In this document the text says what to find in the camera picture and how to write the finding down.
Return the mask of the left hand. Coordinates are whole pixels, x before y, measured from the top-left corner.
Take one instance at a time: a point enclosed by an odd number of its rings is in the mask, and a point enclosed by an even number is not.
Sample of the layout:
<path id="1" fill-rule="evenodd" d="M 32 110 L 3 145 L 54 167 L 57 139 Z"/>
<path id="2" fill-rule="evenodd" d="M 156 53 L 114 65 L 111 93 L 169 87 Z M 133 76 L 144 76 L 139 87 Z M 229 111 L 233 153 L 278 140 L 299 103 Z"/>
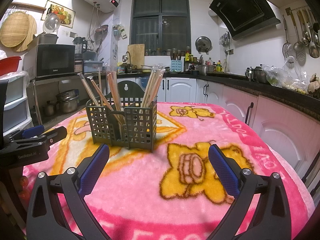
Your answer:
<path id="1" fill-rule="evenodd" d="M 30 191 L 27 189 L 27 186 L 29 185 L 29 180 L 26 176 L 21 176 L 19 179 L 19 185 L 21 189 L 18 192 L 18 197 L 20 200 L 26 200 L 29 201 L 30 199 Z"/>

